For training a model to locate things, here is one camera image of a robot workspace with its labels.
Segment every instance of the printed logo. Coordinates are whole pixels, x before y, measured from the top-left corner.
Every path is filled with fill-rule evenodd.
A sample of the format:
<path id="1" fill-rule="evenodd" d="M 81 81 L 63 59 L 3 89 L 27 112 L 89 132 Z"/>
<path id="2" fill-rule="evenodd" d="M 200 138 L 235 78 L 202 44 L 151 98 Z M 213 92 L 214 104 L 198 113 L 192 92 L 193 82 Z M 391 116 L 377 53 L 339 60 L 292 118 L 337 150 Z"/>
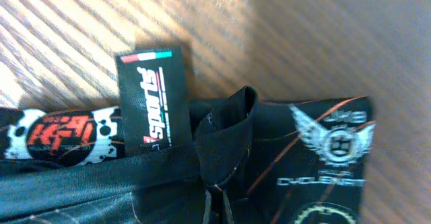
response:
<path id="1" fill-rule="evenodd" d="M 41 110 L 24 110 L 18 123 L 9 125 L 10 146 L 4 156 L 6 159 L 41 159 L 66 166 L 117 157 L 117 149 L 111 144 L 117 135 L 117 123 L 110 119 L 117 108 L 52 116 Z"/>
<path id="2" fill-rule="evenodd" d="M 164 138 L 164 131 L 166 131 L 168 141 L 171 143 L 163 69 L 159 67 L 158 72 L 142 67 L 137 67 L 136 69 L 142 75 L 140 85 L 144 90 L 150 133 L 149 136 L 143 136 L 143 142 L 153 143 L 162 140 Z"/>
<path id="3" fill-rule="evenodd" d="M 338 186 L 364 187 L 365 180 L 352 178 L 338 178 L 332 176 L 299 177 L 299 178 L 278 178 L 278 186 L 294 186 L 305 184 L 334 184 Z"/>
<path id="4" fill-rule="evenodd" d="M 302 210 L 293 218 L 293 224 L 356 224 L 352 211 L 338 204 L 314 202 L 306 204 Z"/>
<path id="5" fill-rule="evenodd" d="M 336 111 L 323 120 L 345 124 L 333 126 L 331 130 L 328 130 L 294 105 L 289 107 L 293 112 L 301 140 L 327 165 L 347 166 L 356 163 L 358 158 L 370 151 L 375 124 L 370 124 L 360 131 L 356 131 L 356 127 L 349 128 L 346 124 L 365 123 L 365 112 Z"/>

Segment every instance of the black fabric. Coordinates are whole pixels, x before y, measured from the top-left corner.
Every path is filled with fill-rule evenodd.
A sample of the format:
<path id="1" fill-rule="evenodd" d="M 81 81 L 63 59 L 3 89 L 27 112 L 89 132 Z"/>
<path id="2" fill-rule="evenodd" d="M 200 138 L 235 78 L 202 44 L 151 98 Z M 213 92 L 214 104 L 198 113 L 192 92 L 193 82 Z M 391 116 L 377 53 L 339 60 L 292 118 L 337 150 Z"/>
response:
<path id="1" fill-rule="evenodd" d="M 227 100 L 189 108 L 191 144 L 133 157 L 108 152 L 93 164 L 93 150 L 124 148 L 117 107 L 48 114 L 0 109 L 0 222 L 357 223 L 369 151 L 357 143 L 364 133 L 371 138 L 374 128 L 366 98 L 258 104 L 255 91 L 245 87 Z M 65 127 L 71 118 L 64 116 L 88 118 L 82 127 Z M 70 149 L 63 145 L 80 147 L 92 138 L 102 147 L 76 151 L 83 160 L 64 164 L 53 151 L 57 132 L 48 131 L 46 150 L 43 135 L 34 135 L 40 142 L 30 145 L 56 156 L 43 159 L 47 155 L 26 150 L 38 124 L 71 131 L 57 141 L 62 154 Z M 87 127 L 94 132 L 85 142 L 75 132 Z M 328 147 L 326 155 L 319 146 Z"/>

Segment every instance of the black strap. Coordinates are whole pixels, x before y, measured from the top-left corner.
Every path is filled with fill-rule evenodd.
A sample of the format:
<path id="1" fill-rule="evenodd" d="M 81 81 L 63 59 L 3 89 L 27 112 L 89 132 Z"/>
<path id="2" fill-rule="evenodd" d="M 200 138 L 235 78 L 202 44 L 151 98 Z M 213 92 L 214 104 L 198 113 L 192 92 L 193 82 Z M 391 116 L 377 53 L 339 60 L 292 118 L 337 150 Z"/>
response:
<path id="1" fill-rule="evenodd" d="M 0 181 L 0 219 L 198 176 L 199 161 L 191 145 L 99 164 L 10 176 Z"/>
<path id="2" fill-rule="evenodd" d="M 256 107 L 256 91 L 244 87 L 216 106 L 197 127 L 195 144 L 201 177 L 207 184 L 225 182 L 248 152 Z"/>

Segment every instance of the orange stripe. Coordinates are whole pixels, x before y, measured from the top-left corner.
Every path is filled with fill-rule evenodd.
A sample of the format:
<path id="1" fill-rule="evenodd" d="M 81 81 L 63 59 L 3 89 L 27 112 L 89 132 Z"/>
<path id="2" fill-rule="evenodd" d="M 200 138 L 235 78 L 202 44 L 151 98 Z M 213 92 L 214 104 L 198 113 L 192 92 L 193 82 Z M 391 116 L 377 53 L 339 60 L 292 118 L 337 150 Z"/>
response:
<path id="1" fill-rule="evenodd" d="M 214 187 L 216 187 L 220 192 L 223 192 L 223 190 L 217 184 L 214 184 Z"/>
<path id="2" fill-rule="evenodd" d="M 273 139 L 253 139 L 253 140 L 254 141 L 274 141 L 274 140 L 278 140 L 278 139 L 282 139 L 282 138 L 288 137 L 288 136 L 290 136 L 292 134 L 295 134 L 297 132 L 298 132 L 298 130 L 295 130 L 294 132 L 291 132 L 291 133 L 288 133 L 288 134 L 286 134 L 284 136 L 276 137 L 276 138 L 273 138 Z"/>
<path id="3" fill-rule="evenodd" d="M 51 113 L 43 115 L 42 118 L 45 118 L 47 116 L 55 116 L 55 115 L 62 114 L 62 113 L 78 112 L 78 111 L 83 111 L 83 110 L 82 109 L 70 109 L 70 110 L 62 110 L 62 111 L 57 111 L 57 112 L 51 112 Z"/>
<path id="4" fill-rule="evenodd" d="M 360 162 L 357 162 L 356 164 L 354 164 L 354 165 L 352 165 L 352 166 L 350 166 L 347 170 L 348 171 L 352 171 L 358 164 L 359 164 Z M 330 186 L 328 186 L 327 188 L 326 188 L 326 190 L 324 191 L 324 193 L 322 194 L 322 196 L 320 197 L 320 199 L 319 199 L 319 202 L 323 202 L 323 201 L 325 201 L 326 200 L 326 198 L 329 196 L 329 194 L 331 193 L 331 191 L 334 189 L 334 187 L 335 187 L 335 182 L 334 183 L 332 183 Z"/>
<path id="5" fill-rule="evenodd" d="M 361 97 L 355 97 L 352 99 L 348 99 L 348 100 L 344 100 L 336 105 L 334 105 L 333 107 L 331 107 L 329 110 L 327 110 L 325 113 L 323 113 L 321 116 L 319 116 L 316 120 L 314 120 L 314 122 L 318 122 L 320 120 L 322 120 L 324 117 L 326 117 L 327 115 L 329 115 L 330 113 L 336 111 L 336 109 L 344 106 L 345 104 L 353 101 L 353 100 L 357 100 L 360 98 L 363 98 L 364 96 Z M 271 171 L 272 167 L 289 151 L 289 149 L 291 147 L 293 147 L 293 145 L 295 145 L 296 142 L 298 142 L 299 138 L 301 137 L 301 134 L 299 134 L 292 142 L 289 143 L 289 145 L 287 145 L 283 151 L 274 159 L 274 161 L 271 162 L 271 164 L 269 165 L 269 167 L 253 182 L 253 184 L 251 185 L 251 187 L 247 190 L 247 195 L 249 195 L 255 188 L 256 186 L 263 180 L 263 178 L 269 173 L 269 171 Z"/>
<path id="6" fill-rule="evenodd" d="M 309 101 L 306 101 L 306 102 L 300 102 L 300 103 L 297 103 L 297 104 L 295 104 L 295 105 L 302 105 L 302 104 L 308 104 L 308 103 L 315 103 L 315 102 L 319 102 L 319 101 L 322 101 L 322 100 L 309 100 Z"/>
<path id="7" fill-rule="evenodd" d="M 113 116 L 113 117 L 110 117 L 110 119 L 122 119 L 122 118 L 123 118 L 122 116 Z M 91 122 L 91 121 L 95 121 L 94 118 L 90 118 L 90 119 L 87 120 L 87 122 Z M 60 130 L 63 127 L 66 127 L 66 125 L 67 125 L 67 123 L 60 125 L 57 130 Z"/>
<path id="8" fill-rule="evenodd" d="M 287 198 L 290 197 L 291 193 L 292 193 L 292 191 L 289 191 L 289 192 L 286 193 L 286 195 L 284 197 L 285 201 L 286 201 Z M 271 220 L 271 224 L 276 224 L 277 223 L 277 221 L 280 218 L 280 215 L 281 215 L 281 212 L 283 211 L 283 209 L 284 209 L 284 204 L 281 205 L 280 208 L 278 208 L 278 211 L 275 213 L 274 217 Z"/>
<path id="9" fill-rule="evenodd" d="M 368 126 L 368 125 L 374 124 L 375 122 L 376 122 L 375 120 L 371 120 L 371 121 L 369 121 L 369 122 L 365 122 L 364 124 L 362 124 L 362 125 L 360 125 L 360 126 L 356 127 L 356 130 L 360 130 L 360 129 L 364 128 L 365 126 Z"/>
<path id="10" fill-rule="evenodd" d="M 88 145 L 93 145 L 94 143 L 96 143 L 96 142 L 94 141 L 94 142 L 91 142 L 91 143 L 88 143 L 88 144 L 85 144 L 85 145 L 79 145 L 79 146 L 76 146 L 76 147 L 74 147 L 74 148 L 72 148 L 72 149 L 68 150 L 67 152 L 63 153 L 63 154 L 62 154 L 62 156 L 60 156 L 60 157 L 58 158 L 58 160 L 62 159 L 62 158 L 63 158 L 64 156 L 66 156 L 67 154 L 69 154 L 69 153 L 71 153 L 71 152 L 73 152 L 73 151 L 75 151 L 75 150 L 80 149 L 81 147 L 86 147 L 86 146 L 88 146 Z M 120 142 L 120 141 L 111 141 L 111 143 L 124 144 L 124 142 Z"/>

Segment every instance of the white logo print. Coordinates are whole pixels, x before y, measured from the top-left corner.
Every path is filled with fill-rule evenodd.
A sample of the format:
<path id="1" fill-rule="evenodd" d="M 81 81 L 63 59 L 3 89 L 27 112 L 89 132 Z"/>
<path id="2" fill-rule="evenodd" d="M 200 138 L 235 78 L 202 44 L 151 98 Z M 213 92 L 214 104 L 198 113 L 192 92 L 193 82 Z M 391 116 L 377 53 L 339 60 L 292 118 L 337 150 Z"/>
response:
<path id="1" fill-rule="evenodd" d="M 301 140 L 327 165 L 347 166 L 356 163 L 358 158 L 370 151 L 374 123 L 360 131 L 348 128 L 346 124 L 328 130 L 294 105 L 289 107 L 293 112 Z"/>
<path id="2" fill-rule="evenodd" d="M 117 157 L 117 149 L 112 146 L 111 139 L 117 134 L 117 123 L 110 119 L 110 115 L 118 106 L 93 111 L 94 121 L 97 124 L 96 142 L 91 153 L 79 164 L 98 163 L 105 157 Z"/>
<path id="3" fill-rule="evenodd" d="M 320 224 L 356 224 L 352 211 L 338 204 L 314 202 L 304 209 L 293 221 L 293 224 L 320 223 Z"/>
<path id="4" fill-rule="evenodd" d="M 24 116 L 16 125 L 9 125 L 7 136 L 11 139 L 11 145 L 5 152 L 6 159 L 32 159 L 26 147 L 28 130 L 34 122 L 45 115 L 45 112 L 37 109 L 22 111 Z"/>

